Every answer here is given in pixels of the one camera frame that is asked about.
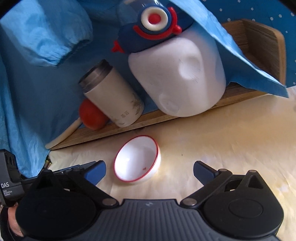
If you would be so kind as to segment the person's left hand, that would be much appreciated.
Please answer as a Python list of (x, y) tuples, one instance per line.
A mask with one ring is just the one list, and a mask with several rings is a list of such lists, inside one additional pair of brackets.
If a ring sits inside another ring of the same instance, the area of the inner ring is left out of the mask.
[(20, 226), (18, 225), (16, 221), (16, 209), (18, 207), (18, 204), (16, 203), (13, 207), (8, 208), (8, 223), (11, 231), (14, 235), (17, 237), (23, 237), (23, 233), (20, 229)]

